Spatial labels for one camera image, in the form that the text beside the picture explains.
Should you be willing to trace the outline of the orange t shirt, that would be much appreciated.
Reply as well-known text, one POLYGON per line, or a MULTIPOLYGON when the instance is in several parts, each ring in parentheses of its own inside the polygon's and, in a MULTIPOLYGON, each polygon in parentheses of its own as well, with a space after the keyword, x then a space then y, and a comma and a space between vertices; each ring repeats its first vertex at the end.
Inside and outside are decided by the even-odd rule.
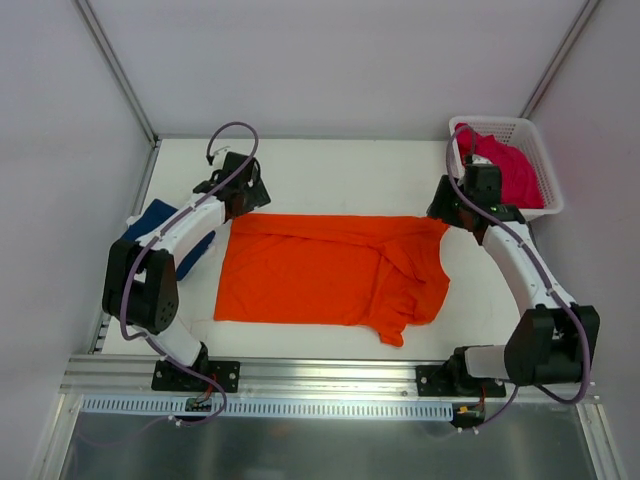
POLYGON ((450 278, 448 230, 414 216, 248 214, 233 221, 216 321, 365 327, 400 348, 432 323, 450 278))

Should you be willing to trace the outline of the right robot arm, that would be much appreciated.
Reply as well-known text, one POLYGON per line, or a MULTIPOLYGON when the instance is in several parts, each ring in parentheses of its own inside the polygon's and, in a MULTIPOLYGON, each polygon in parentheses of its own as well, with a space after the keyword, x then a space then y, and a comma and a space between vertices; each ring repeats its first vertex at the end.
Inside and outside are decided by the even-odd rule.
POLYGON ((443 175, 427 216, 474 236, 498 266, 520 315, 505 344, 454 350, 442 368, 449 387, 466 396, 492 379, 535 387, 558 403, 579 403, 590 385, 599 314, 553 277, 520 210, 502 203, 499 169, 480 164, 460 180, 443 175))

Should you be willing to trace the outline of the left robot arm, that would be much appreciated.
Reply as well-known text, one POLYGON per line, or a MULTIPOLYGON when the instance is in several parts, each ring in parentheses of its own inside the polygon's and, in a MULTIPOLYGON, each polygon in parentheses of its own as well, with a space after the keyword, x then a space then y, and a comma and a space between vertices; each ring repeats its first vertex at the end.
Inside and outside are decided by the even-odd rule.
POLYGON ((181 208, 153 201, 110 247, 102 309, 122 336, 142 338, 160 356, 156 391, 213 391, 219 367, 178 320, 178 283, 212 245, 219 227, 271 199, 259 161, 236 152, 198 184, 181 208))

